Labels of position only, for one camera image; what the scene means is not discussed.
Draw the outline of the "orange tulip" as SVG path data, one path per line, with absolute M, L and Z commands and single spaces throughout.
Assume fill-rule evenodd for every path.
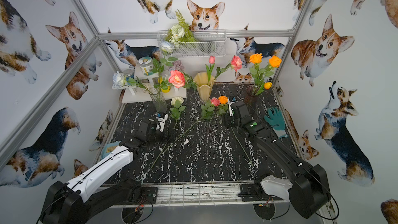
M 262 92 L 264 92 L 265 90 L 268 90 L 272 87 L 272 83 L 271 82 L 267 82 L 264 83 L 264 85 L 262 86 L 255 86 L 254 88 L 254 95 L 260 95 Z

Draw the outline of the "pink tulip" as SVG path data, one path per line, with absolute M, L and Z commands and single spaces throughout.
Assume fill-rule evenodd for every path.
M 210 81 L 211 81 L 211 74 L 213 72 L 214 66 L 215 66 L 215 57 L 214 56 L 210 56 L 209 57 L 209 64 L 206 64 L 206 72 L 207 72 L 207 79 L 208 79 L 208 85 L 210 85 Z

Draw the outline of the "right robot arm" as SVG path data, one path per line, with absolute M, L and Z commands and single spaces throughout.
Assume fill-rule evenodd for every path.
M 289 201 L 305 219 L 316 214 L 330 202 L 332 195 L 323 167 L 312 166 L 296 156 L 278 139 L 268 124 L 253 118 L 244 102 L 233 102 L 228 104 L 228 107 L 228 113 L 222 115 L 223 124 L 226 127 L 237 128 L 242 137 L 253 141 L 288 177 L 264 177 L 260 181 L 260 187 L 265 194 Z

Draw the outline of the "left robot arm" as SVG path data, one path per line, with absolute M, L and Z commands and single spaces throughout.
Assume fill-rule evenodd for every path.
M 119 203 L 142 205 L 156 201 L 155 190 L 143 190 L 141 183 L 128 178 L 104 190 L 99 188 L 134 160 L 138 151 L 164 136 L 168 115 L 157 113 L 143 121 L 131 138 L 116 143 L 113 151 L 79 176 L 66 183 L 57 181 L 47 192 L 37 220 L 43 224 L 85 224 L 92 217 Z

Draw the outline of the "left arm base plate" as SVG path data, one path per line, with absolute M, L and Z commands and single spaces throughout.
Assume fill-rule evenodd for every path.
M 158 191 L 158 187 L 141 187 L 138 195 L 139 202 L 149 202 L 149 204 L 155 205 Z

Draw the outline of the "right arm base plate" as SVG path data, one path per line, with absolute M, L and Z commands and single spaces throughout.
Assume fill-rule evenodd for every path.
M 265 194 L 262 187 L 257 183 L 241 184 L 240 193 L 238 193 L 237 196 L 241 198 L 243 202 L 268 200 L 268 195 Z

